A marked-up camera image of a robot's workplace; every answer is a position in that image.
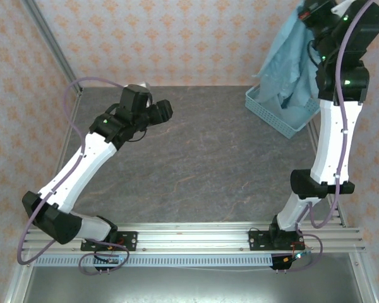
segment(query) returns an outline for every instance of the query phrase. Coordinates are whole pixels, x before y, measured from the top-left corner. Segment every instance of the blue towel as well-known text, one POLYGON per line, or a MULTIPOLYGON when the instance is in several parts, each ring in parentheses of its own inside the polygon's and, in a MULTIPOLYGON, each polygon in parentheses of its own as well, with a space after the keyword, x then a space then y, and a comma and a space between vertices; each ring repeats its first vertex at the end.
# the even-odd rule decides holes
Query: blue towel
MULTIPOLYGON (((257 101, 291 126, 300 124, 300 117, 305 116, 303 107, 312 96, 318 95, 317 67, 307 53, 307 45, 314 36, 298 18, 302 5, 283 24, 261 70, 254 75, 260 78, 257 101)), ((313 59, 320 62, 318 53, 310 50, 313 59)))

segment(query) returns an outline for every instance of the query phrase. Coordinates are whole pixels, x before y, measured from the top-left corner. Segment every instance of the patterned wallpaper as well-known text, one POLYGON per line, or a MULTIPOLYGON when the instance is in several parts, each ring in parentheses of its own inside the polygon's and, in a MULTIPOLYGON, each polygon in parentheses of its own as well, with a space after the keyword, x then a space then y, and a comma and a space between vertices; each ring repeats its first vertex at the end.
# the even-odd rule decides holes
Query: patterned wallpaper
POLYGON ((252 85, 298 2, 37 1, 77 77, 152 85, 252 85))
POLYGON ((342 205, 349 225, 363 228, 379 283, 379 36, 368 48, 364 61, 371 75, 370 87, 358 118, 349 161, 350 178, 356 190, 353 195, 343 197, 342 205))
POLYGON ((20 0, 0 1, 0 302, 27 216, 21 198, 56 168, 66 78, 20 0))

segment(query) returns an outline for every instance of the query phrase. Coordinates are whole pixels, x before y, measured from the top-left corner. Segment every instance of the gray tabletop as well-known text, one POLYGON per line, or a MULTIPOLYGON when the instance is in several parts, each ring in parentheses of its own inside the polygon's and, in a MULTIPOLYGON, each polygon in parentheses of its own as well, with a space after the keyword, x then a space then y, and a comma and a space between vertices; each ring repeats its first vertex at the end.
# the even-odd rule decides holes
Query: gray tabletop
MULTIPOLYGON (((271 220, 291 193, 291 171, 310 168, 314 153, 306 129, 289 140, 247 110, 247 89, 153 87, 155 101, 171 101, 172 119, 126 143, 88 183, 74 210, 115 223, 271 220)), ((117 88, 84 89, 77 125, 87 131, 120 96, 117 88)), ((72 134, 65 160, 79 146, 72 134)), ((328 204, 315 209, 323 218, 328 204)))

